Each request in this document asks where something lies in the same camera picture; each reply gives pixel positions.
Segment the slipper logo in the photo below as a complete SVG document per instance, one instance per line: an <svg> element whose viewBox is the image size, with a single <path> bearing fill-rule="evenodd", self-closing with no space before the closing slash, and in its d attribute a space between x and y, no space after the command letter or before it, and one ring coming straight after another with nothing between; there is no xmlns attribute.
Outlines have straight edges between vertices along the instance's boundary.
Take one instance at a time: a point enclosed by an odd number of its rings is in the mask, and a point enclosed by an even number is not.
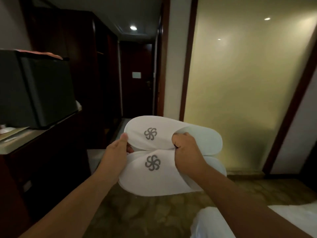
<svg viewBox="0 0 317 238"><path fill-rule="evenodd" d="M146 139L148 140L154 140L154 136L157 135L156 128L148 128L145 132L144 135Z"/></svg>
<svg viewBox="0 0 317 238"><path fill-rule="evenodd" d="M158 170L161 164L161 160L156 155L152 155L146 158L145 167L149 168L149 171Z"/></svg>

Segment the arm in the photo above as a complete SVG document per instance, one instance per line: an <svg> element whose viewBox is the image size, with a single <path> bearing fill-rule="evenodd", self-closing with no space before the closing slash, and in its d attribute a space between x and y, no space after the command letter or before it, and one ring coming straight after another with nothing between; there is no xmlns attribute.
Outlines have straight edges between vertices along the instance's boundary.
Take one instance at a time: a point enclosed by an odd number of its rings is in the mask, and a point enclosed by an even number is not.
<svg viewBox="0 0 317 238"><path fill-rule="evenodd" d="M178 147L175 151L177 169L204 189L237 238L311 238L210 167L191 135L174 134L172 141Z"/></svg>
<svg viewBox="0 0 317 238"><path fill-rule="evenodd" d="M128 137L110 144L96 172L74 189L38 223L23 233L20 238L82 237L102 200L117 182L126 164Z"/></svg>

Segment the hotel slipper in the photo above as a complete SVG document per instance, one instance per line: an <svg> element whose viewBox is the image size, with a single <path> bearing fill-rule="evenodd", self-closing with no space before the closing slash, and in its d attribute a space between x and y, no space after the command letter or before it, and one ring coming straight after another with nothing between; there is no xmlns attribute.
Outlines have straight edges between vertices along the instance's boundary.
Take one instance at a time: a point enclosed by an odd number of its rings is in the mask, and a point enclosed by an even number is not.
<svg viewBox="0 0 317 238"><path fill-rule="evenodd" d="M124 132L129 144L142 150L174 149L172 135L192 135L204 156L215 155L222 149L221 135L211 128L188 124L160 116L139 116L130 120Z"/></svg>
<svg viewBox="0 0 317 238"><path fill-rule="evenodd" d="M204 156L204 159L226 176L226 169L219 160L208 156ZM126 191L139 196L166 196L202 190L192 179L177 170L175 149L128 154L127 165L118 183Z"/></svg>

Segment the wall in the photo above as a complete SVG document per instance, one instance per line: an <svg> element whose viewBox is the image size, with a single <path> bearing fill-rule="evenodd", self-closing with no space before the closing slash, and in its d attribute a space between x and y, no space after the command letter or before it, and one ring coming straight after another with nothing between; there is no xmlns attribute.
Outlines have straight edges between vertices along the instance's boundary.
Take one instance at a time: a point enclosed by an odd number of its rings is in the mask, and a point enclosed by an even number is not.
<svg viewBox="0 0 317 238"><path fill-rule="evenodd" d="M271 174L299 174L317 140L317 72L277 155Z"/></svg>
<svg viewBox="0 0 317 238"><path fill-rule="evenodd" d="M317 0L198 1L184 121L222 135L227 169L262 169L316 22Z"/></svg>
<svg viewBox="0 0 317 238"><path fill-rule="evenodd" d="M18 0L0 0L0 48L32 50Z"/></svg>
<svg viewBox="0 0 317 238"><path fill-rule="evenodd" d="M165 76L164 117L179 120L192 0L171 0Z"/></svg>

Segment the hand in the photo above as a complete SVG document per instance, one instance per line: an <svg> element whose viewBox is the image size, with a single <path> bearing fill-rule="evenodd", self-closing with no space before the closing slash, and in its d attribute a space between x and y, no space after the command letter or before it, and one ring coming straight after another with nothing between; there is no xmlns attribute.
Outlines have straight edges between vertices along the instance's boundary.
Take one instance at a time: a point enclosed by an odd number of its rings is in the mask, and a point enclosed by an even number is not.
<svg viewBox="0 0 317 238"><path fill-rule="evenodd" d="M189 133L173 134L172 142L177 147L175 165L180 172L193 178L200 174L205 167L208 167L195 138Z"/></svg>
<svg viewBox="0 0 317 238"><path fill-rule="evenodd" d="M119 174L125 168L126 153L134 152L127 142L128 135L123 133L119 140L109 144L96 170L101 179L110 181L112 185L117 182Z"/></svg>

